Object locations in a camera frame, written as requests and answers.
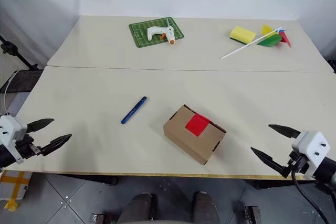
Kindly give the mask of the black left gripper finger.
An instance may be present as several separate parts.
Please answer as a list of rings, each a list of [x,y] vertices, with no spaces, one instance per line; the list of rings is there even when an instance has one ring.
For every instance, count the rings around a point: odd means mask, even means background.
[[[51,122],[53,122],[54,119],[40,119],[31,123],[27,124],[27,133],[30,132],[36,132],[39,131],[41,129],[43,129],[44,127],[46,127],[48,124],[50,124]]]
[[[39,147],[40,153],[43,156],[47,156],[55,150],[61,148],[69,139],[72,137],[72,134],[67,134],[64,136],[60,136],[54,140],[52,140],[48,145],[44,147]]]

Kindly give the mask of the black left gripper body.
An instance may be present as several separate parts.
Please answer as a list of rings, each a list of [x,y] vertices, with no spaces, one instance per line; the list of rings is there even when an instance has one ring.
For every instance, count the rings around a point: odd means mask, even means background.
[[[35,146],[33,141],[34,139],[27,133],[22,140],[16,141],[15,148],[23,159],[41,154],[40,148]]]

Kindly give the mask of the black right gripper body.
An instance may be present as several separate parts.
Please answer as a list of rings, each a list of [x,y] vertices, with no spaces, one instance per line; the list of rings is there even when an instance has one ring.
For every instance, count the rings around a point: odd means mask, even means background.
[[[282,170],[282,177],[287,178],[291,172],[305,174],[309,168],[308,158],[305,154],[292,151],[289,154],[289,157],[288,166],[284,167]]]

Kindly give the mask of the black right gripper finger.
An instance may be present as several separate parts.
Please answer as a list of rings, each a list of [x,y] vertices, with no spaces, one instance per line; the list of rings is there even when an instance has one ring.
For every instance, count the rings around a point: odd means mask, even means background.
[[[254,154],[257,155],[257,157],[267,166],[278,172],[282,177],[287,178],[288,177],[288,168],[285,166],[282,166],[278,164],[277,162],[273,161],[273,158],[266,153],[255,149],[253,147],[250,148]]]
[[[297,138],[301,132],[292,129],[290,127],[287,126],[283,126],[283,125],[278,125],[278,124],[269,124],[268,125],[270,128],[272,128],[273,130],[275,130],[276,132],[280,133],[281,135],[284,135],[288,138]]]

